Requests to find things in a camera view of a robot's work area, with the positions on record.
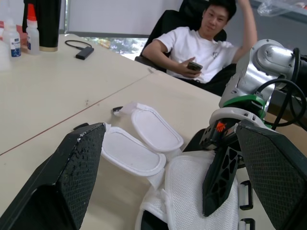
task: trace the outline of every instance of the desk seam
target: desk seam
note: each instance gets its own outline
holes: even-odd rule
[[[143,80],[144,78],[146,78],[146,77],[148,77],[149,75],[151,75],[151,74],[153,74],[153,73],[155,73],[155,72],[156,72],[156,71],[152,71],[151,69],[148,69],[148,70],[150,71],[150,73],[149,73],[149,74],[147,74],[147,75],[145,75],[144,77],[142,77],[142,78],[140,78],[140,79],[138,79],[138,80],[134,81],[133,83],[131,83],[131,84],[129,84],[129,85],[127,85],[127,86],[125,86],[125,87],[123,87],[123,88],[121,88],[121,89],[117,90],[116,92],[114,92],[114,93],[112,93],[112,94],[108,95],[107,97],[105,97],[105,98],[103,98],[103,99],[101,99],[101,100],[99,100],[99,101],[95,102],[94,104],[90,105],[89,107],[87,107],[87,108],[85,108],[85,109],[82,109],[81,111],[79,111],[79,112],[77,112],[77,113],[75,113],[75,114],[73,114],[73,115],[69,116],[68,118],[66,118],[66,119],[64,119],[64,120],[62,120],[62,121],[60,121],[60,122],[56,123],[55,125],[53,125],[53,126],[51,126],[51,127],[47,128],[47,129],[43,130],[42,132],[40,132],[40,133],[38,133],[38,134],[34,135],[33,137],[31,137],[31,138],[29,138],[29,139],[27,139],[27,140],[23,141],[22,143],[20,143],[20,144],[18,144],[18,145],[16,145],[16,146],[14,146],[14,147],[12,147],[12,148],[10,148],[9,150],[6,150],[5,152],[1,153],[1,154],[0,154],[0,156],[2,156],[2,155],[4,155],[4,154],[6,154],[6,153],[8,153],[8,152],[10,152],[10,151],[12,151],[12,150],[14,150],[15,148],[17,148],[17,147],[19,147],[19,146],[22,146],[22,145],[23,145],[23,144],[25,144],[26,142],[33,140],[34,138],[36,138],[36,137],[40,136],[41,134],[43,134],[43,133],[45,133],[45,132],[47,132],[47,131],[49,131],[49,130],[53,129],[54,127],[56,127],[56,126],[58,126],[58,125],[62,124],[62,123],[63,123],[63,122],[65,122],[65,121],[68,121],[69,119],[73,118],[74,116],[76,116],[76,115],[78,115],[78,114],[80,114],[80,113],[84,112],[85,110],[87,110],[87,109],[89,109],[89,108],[93,107],[94,105],[96,105],[96,104],[98,104],[98,103],[102,102],[103,100],[105,100],[105,99],[107,99],[107,98],[109,98],[109,97],[113,96],[114,94],[116,94],[116,93],[118,93],[118,92],[120,92],[120,91],[124,90],[125,88],[127,88],[127,87],[129,87],[129,86],[131,86],[131,85],[133,85],[133,84],[135,84],[135,83],[137,83],[137,82],[139,82],[139,81]]]

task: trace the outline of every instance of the black hair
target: black hair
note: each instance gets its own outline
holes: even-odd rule
[[[236,0],[209,0],[207,8],[209,8],[211,5],[226,8],[228,11],[228,21],[236,13]]]

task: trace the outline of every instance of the smartphone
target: smartphone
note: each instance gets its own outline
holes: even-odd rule
[[[200,64],[197,64],[193,61],[190,61],[188,63],[188,69],[194,70],[194,71],[201,71],[202,66]]]

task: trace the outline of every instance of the white t-shirt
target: white t-shirt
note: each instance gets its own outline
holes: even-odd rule
[[[238,49],[229,42],[206,40],[198,31],[190,30],[188,27],[178,27],[161,35],[157,40],[167,47],[167,52],[171,52],[170,58],[178,63],[195,57],[194,62],[203,68],[201,75],[194,80],[201,83],[209,82],[222,68],[231,64]],[[167,73],[177,78],[191,80],[169,70]]]

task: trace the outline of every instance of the window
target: window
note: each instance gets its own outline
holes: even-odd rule
[[[102,47],[110,49],[124,57],[134,60],[139,56],[147,42],[147,38],[123,37],[84,37]]]

